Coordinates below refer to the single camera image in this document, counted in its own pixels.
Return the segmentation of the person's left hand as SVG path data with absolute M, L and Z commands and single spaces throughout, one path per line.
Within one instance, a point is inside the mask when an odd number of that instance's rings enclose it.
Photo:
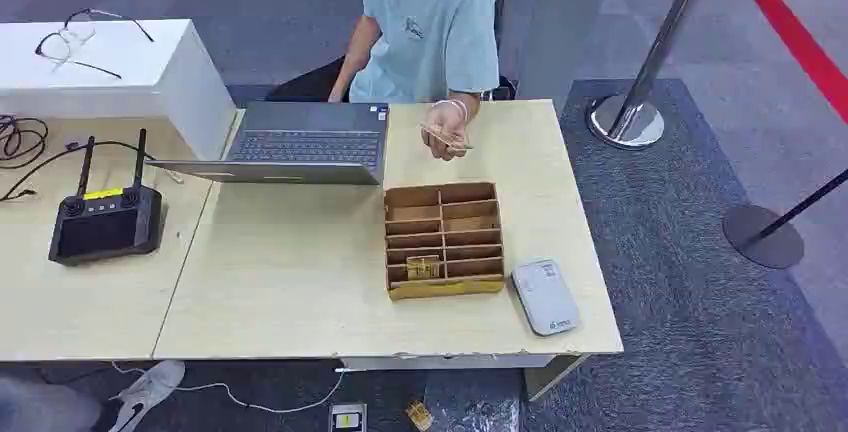
M 421 124 L 421 138 L 432 156 L 443 161 L 464 157 L 470 149 L 466 124 L 471 118 L 468 107 L 457 99 L 437 102 Z

